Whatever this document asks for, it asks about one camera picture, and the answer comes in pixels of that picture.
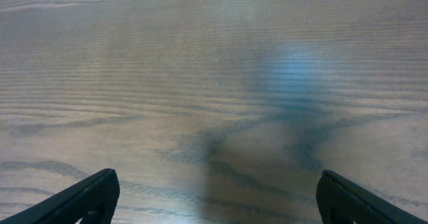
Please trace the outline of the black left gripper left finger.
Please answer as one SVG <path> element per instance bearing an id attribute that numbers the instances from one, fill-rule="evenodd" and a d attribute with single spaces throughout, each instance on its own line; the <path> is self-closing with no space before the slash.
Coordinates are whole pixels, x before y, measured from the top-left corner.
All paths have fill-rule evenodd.
<path id="1" fill-rule="evenodd" d="M 110 224 L 120 185 L 114 169 L 103 169 L 1 224 Z"/>

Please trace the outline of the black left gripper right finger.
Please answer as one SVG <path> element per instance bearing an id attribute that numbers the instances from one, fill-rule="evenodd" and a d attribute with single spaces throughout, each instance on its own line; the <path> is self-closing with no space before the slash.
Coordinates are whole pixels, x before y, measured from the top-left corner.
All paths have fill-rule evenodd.
<path id="1" fill-rule="evenodd" d="M 322 172 L 316 202 L 323 224 L 427 224 L 331 170 Z"/>

